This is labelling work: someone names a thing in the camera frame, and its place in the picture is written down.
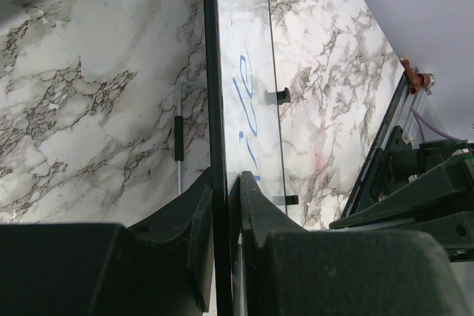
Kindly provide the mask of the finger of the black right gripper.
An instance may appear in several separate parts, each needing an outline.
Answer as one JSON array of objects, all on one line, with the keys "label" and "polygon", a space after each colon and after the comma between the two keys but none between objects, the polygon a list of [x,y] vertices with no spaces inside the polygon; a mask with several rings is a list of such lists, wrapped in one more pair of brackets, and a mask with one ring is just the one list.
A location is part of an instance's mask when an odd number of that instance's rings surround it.
[{"label": "finger of the black right gripper", "polygon": [[473,211],[473,154],[454,155],[365,210],[333,221],[331,229]]},{"label": "finger of the black right gripper", "polygon": [[473,250],[473,212],[458,212],[431,221],[407,225],[432,235],[447,251]]}]

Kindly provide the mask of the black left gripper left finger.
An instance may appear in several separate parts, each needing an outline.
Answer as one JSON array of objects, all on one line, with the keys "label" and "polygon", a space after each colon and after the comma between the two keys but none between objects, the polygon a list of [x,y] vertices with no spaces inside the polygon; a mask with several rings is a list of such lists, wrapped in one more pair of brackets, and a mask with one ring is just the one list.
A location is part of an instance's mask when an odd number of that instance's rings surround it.
[{"label": "black left gripper left finger", "polygon": [[130,227],[1,226],[3,315],[202,315],[213,274],[213,189],[204,171]]}]

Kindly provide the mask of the white whiteboard with black rim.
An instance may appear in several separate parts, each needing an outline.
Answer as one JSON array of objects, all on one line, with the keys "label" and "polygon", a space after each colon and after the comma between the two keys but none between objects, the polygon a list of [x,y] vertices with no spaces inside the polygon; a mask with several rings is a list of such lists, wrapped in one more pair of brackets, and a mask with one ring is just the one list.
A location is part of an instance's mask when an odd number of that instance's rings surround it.
[{"label": "white whiteboard with black rim", "polygon": [[216,303],[232,315],[241,173],[286,209],[269,0],[204,0]]}]

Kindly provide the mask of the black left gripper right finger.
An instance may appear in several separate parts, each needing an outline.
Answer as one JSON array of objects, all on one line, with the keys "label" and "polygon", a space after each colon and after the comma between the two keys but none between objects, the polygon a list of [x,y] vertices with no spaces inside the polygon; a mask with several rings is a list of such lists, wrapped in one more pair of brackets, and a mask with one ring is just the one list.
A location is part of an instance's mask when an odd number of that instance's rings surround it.
[{"label": "black left gripper right finger", "polygon": [[410,230],[310,232],[240,177],[248,315],[468,315],[435,239]]}]

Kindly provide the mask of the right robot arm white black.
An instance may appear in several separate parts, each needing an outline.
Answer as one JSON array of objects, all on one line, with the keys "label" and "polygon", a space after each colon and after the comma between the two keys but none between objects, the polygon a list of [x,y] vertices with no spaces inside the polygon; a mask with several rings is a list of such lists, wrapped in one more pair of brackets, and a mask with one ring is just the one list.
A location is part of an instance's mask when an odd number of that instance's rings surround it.
[{"label": "right robot arm white black", "polygon": [[472,261],[473,145],[443,140],[388,153],[330,228],[424,232],[450,260]]}]

